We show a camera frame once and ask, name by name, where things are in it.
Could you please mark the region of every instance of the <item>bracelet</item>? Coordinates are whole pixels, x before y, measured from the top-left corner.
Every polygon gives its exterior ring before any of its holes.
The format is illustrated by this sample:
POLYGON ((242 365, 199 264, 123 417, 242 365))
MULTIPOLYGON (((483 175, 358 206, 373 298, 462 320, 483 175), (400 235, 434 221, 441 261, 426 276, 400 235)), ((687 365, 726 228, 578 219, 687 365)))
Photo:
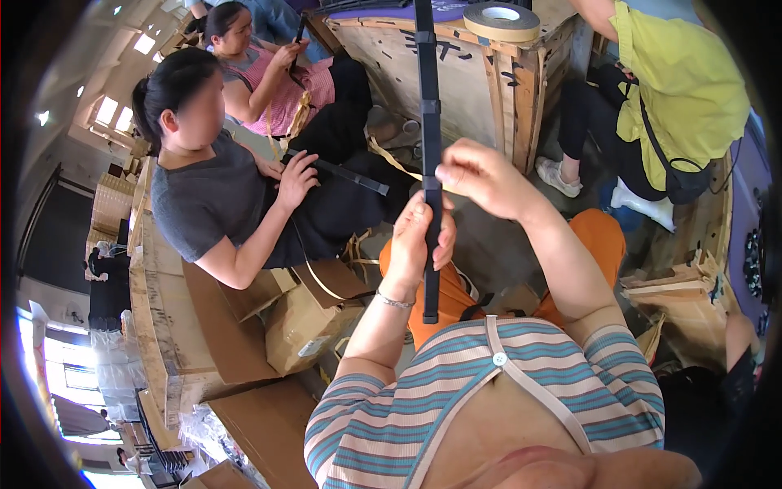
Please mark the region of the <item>bracelet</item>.
POLYGON ((394 307, 402 307, 404 309, 409 309, 410 307, 413 307, 415 305, 415 302, 399 302, 398 300, 391 300, 388 297, 381 294, 379 291, 375 292, 375 297, 380 299, 380 301, 385 302, 389 306, 394 307))

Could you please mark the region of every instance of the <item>white tape roll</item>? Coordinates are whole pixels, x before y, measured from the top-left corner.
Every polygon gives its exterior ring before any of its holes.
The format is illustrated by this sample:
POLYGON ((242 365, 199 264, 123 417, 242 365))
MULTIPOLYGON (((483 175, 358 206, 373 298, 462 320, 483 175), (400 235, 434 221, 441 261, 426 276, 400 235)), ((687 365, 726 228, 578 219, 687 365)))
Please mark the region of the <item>white tape roll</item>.
POLYGON ((465 7, 463 15, 472 33, 495 41, 528 42, 540 31, 538 16, 512 3, 474 3, 465 7))

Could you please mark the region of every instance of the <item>orange pants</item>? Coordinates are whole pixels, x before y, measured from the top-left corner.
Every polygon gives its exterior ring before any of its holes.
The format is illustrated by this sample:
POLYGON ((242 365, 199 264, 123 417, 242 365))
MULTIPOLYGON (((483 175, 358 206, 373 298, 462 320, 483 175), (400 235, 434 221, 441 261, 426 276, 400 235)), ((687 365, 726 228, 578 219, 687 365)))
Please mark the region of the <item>orange pants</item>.
MULTIPOLYGON (((579 237, 581 243, 592 253, 597 265, 603 271, 605 281, 613 288, 619 274, 619 264, 625 256, 625 236, 619 223, 608 214, 598 209, 587 209, 577 214, 570 221, 570 229, 579 237)), ((380 273, 386 275, 391 261, 391 241, 389 240, 380 252, 380 273)), ((439 284, 439 322, 437 324, 424 324, 424 286, 418 287, 415 293, 415 305, 413 306, 410 321, 407 326, 413 333, 415 349, 421 347, 426 340, 441 329, 459 321, 461 314, 475 301, 461 285, 461 280, 453 263, 447 264, 440 270, 439 284)), ((472 318, 486 317, 486 312, 479 309, 472 318)), ((562 327, 560 316, 554 300, 548 290, 543 295, 540 305, 533 313, 533 317, 546 319, 555 325, 562 327)))

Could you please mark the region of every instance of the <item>blue bucket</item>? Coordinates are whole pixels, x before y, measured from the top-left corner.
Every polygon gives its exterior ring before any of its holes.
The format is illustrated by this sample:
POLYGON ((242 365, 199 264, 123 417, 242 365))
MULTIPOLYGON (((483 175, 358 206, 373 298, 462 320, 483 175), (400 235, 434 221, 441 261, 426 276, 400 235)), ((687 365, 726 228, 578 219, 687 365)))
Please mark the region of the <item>blue bucket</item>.
POLYGON ((612 216, 619 222, 622 232, 633 232, 640 226, 644 220, 644 215, 640 212, 621 206, 619 209, 611 207, 611 196, 616 188, 616 180, 608 180, 600 187, 600 209, 606 214, 612 216))

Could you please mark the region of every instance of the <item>pink apron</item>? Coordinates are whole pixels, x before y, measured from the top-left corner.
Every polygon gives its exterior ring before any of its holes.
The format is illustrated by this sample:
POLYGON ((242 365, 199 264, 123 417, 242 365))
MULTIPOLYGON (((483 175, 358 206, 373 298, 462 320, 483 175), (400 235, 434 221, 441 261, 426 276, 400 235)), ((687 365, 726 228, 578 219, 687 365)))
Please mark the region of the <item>pink apron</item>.
MULTIPOLYGON (((224 64, 223 66, 234 73, 241 75, 249 83, 252 90, 258 88, 261 79, 264 77, 269 63, 274 58, 274 53, 266 49, 259 48, 252 43, 249 49, 258 53, 258 59, 250 65, 246 71, 241 71, 236 67, 224 64)), ((307 123, 315 117, 315 114, 326 104, 334 103, 334 81, 328 68, 332 65, 334 58, 326 58, 318 61, 309 67, 297 67, 293 74, 301 81, 307 91, 310 93, 310 104, 314 106, 310 109, 307 116, 307 123)), ((250 131, 260 135, 285 136, 288 128, 293 122, 293 116, 299 106, 299 99, 304 90, 297 85, 288 74, 284 74, 277 85, 277 90, 271 99, 271 103, 266 107, 260 118, 251 123, 242 123, 250 131), (271 111, 271 123, 267 119, 267 112, 271 111)))

